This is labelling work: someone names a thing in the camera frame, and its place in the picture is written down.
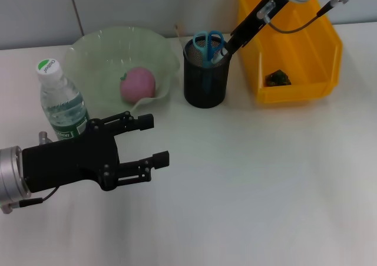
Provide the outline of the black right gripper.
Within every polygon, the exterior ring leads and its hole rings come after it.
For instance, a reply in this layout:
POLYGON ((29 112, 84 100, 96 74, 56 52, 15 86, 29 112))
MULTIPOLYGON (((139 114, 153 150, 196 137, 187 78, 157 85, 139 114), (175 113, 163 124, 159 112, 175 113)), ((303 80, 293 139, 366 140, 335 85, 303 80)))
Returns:
POLYGON ((287 3, 288 0, 261 0, 244 19, 243 25, 231 33, 225 46, 227 52, 233 55, 239 48, 244 47, 267 24, 267 18, 273 18, 287 3))

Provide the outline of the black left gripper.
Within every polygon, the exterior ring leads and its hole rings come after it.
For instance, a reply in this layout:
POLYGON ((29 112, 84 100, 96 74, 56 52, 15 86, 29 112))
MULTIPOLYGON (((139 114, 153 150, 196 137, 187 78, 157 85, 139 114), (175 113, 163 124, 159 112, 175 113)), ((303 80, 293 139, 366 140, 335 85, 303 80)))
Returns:
POLYGON ((90 120, 85 132, 75 138, 24 149, 22 164, 26 185, 35 193, 81 180, 92 180, 103 190, 150 182, 153 169, 169 166, 169 152, 119 163, 114 136, 152 128, 152 114, 133 117, 125 111, 102 120, 90 120))

